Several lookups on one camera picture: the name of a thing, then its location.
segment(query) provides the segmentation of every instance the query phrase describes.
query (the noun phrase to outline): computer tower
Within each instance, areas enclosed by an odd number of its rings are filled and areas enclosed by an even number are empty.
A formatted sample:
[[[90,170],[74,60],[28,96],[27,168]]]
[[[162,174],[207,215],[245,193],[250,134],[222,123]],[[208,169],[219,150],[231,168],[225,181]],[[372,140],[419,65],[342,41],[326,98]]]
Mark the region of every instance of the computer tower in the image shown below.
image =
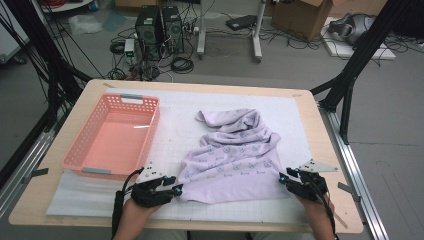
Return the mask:
[[[156,5],[141,6],[135,23],[143,60],[159,61],[161,45],[165,41],[160,8]]]
[[[163,7],[162,16],[168,53],[184,52],[182,22],[178,8],[176,6]]]

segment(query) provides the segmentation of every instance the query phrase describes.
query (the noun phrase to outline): table leg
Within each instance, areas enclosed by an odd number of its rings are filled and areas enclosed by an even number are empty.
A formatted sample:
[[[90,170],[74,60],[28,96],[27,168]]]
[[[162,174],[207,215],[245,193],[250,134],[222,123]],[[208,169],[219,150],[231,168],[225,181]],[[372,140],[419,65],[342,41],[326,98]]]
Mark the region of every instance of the table leg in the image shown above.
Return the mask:
[[[203,1],[200,1],[200,26],[199,26],[199,39],[197,42],[197,55],[201,60],[205,53],[205,39],[206,39],[206,28],[205,28],[205,12],[204,12]]]
[[[256,28],[252,32],[252,39],[253,39],[253,47],[255,50],[255,58],[257,59],[258,63],[262,61],[262,51],[261,51],[261,44],[259,39],[259,33],[261,31],[261,25],[262,25],[262,18],[264,16],[265,12],[265,6],[266,6],[266,0],[261,0],[261,6],[259,7],[259,13],[258,18],[256,22]]]

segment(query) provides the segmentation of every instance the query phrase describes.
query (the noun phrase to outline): electronic equipment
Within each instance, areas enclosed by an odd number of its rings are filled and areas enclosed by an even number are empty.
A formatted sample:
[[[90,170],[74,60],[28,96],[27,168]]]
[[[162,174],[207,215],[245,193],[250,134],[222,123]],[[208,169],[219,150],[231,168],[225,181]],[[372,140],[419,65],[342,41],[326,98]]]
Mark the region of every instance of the electronic equipment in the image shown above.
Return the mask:
[[[284,184],[287,190],[301,198],[320,202],[328,215],[333,228],[334,239],[339,239],[336,234],[336,224],[334,213],[330,206],[329,197],[325,195],[328,192],[325,178],[319,175],[319,172],[335,172],[336,167],[311,159],[299,168],[287,168],[287,175],[280,172],[278,181]]]
[[[160,8],[156,5],[141,6],[135,23],[143,60],[159,61],[164,39]]]
[[[127,188],[129,181],[137,174],[139,176],[136,182]],[[171,202],[174,197],[181,196],[183,193],[183,184],[163,190],[163,187],[173,185],[175,180],[176,177],[167,177],[157,171],[152,162],[148,163],[145,168],[142,167],[131,173],[125,180],[122,190],[116,191],[115,193],[115,203],[112,213],[112,238],[115,236],[119,227],[126,194],[131,193],[131,198],[135,203],[144,208],[167,204]],[[156,188],[160,186],[163,186],[161,187],[162,190],[156,190]]]
[[[329,33],[337,33],[349,45],[356,46],[370,29],[374,19],[363,13],[348,13],[342,19],[331,21]]]
[[[184,52],[184,40],[182,31],[182,21],[177,6],[167,6],[162,8],[163,25],[165,28],[165,41],[168,46],[168,53]]]
[[[125,40],[124,53],[125,53],[125,57],[127,59],[127,63],[130,66],[137,64],[137,56],[136,56],[136,52],[134,50],[134,46],[135,46],[134,39],[126,39]]]
[[[231,19],[226,21],[225,24],[233,31],[238,31],[244,28],[253,27],[256,24],[256,16],[248,15]]]

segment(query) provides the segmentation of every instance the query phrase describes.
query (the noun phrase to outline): gray floor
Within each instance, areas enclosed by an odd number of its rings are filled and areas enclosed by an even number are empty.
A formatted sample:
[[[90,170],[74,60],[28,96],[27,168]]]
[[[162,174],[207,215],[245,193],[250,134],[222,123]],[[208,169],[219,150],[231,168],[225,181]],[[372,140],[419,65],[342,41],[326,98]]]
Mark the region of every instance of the gray floor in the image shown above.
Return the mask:
[[[108,9],[93,13],[102,23],[115,20],[108,30],[75,36],[75,40],[102,74],[111,69],[110,39],[134,25],[134,18],[122,18]],[[211,20],[225,28],[223,19]],[[194,71],[187,75],[162,74],[156,81],[312,89],[335,77],[346,61],[330,57],[324,46],[318,50],[294,49],[286,38],[262,41],[263,60],[252,58],[250,39],[214,35],[207,38],[207,55],[200,61],[193,55]],[[99,74],[66,38],[78,68]],[[349,125],[349,139],[359,167],[371,192],[390,239],[423,239],[424,236],[424,55],[409,50],[395,53],[395,61],[381,66],[368,63],[355,85]],[[321,100],[325,95],[316,96]],[[0,167],[11,157],[47,105],[35,71],[30,64],[0,66]],[[104,228],[50,228],[11,226],[7,214],[1,217],[2,239],[105,239]],[[196,233],[197,239],[243,239],[232,233]],[[342,239],[371,239],[365,230]]]

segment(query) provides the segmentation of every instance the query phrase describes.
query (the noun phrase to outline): metal stand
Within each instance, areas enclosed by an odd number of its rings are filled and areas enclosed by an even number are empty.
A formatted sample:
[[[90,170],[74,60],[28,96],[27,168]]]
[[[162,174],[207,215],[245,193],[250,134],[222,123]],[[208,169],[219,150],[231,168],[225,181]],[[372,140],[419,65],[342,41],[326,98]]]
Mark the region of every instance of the metal stand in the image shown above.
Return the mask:
[[[329,112],[335,112],[337,105],[343,99],[340,135],[346,145],[349,144],[347,134],[355,81],[374,53],[380,48],[380,45],[384,42],[391,29],[405,14],[405,10],[408,9],[412,1],[387,1],[342,72],[334,79],[311,90],[312,94],[316,95],[330,89],[325,99],[319,102],[320,107]]]
[[[344,144],[342,137],[337,134],[337,130],[340,127],[339,118],[336,113],[324,111],[325,110],[320,110],[323,119],[326,120],[324,122],[326,125],[329,125],[327,126],[328,130],[333,133],[332,137],[334,138],[336,146],[338,146],[337,150],[340,157],[343,158],[344,166],[342,167],[346,169],[346,174],[349,175],[349,185],[351,186],[352,196],[357,196],[357,199],[354,200],[361,206],[364,218],[368,223],[370,234],[372,234],[373,239],[375,240],[388,240],[389,237],[387,236],[383,221],[381,220],[377,208],[374,205],[353,151],[349,145]]]
[[[256,21],[256,27],[252,31],[252,40],[253,40],[253,47],[255,51],[255,58],[260,63],[262,61],[262,51],[261,51],[261,44],[259,42],[259,33],[261,30],[262,25],[262,18],[264,16],[265,12],[265,6],[266,6],[266,0],[261,0],[259,7],[259,12],[257,15],[257,21]],[[205,4],[203,1],[200,1],[200,26],[199,26],[199,39],[197,42],[197,55],[199,56],[199,59],[203,58],[203,54],[205,53],[205,39],[206,39],[206,27],[205,27],[205,14],[206,11],[204,9]]]

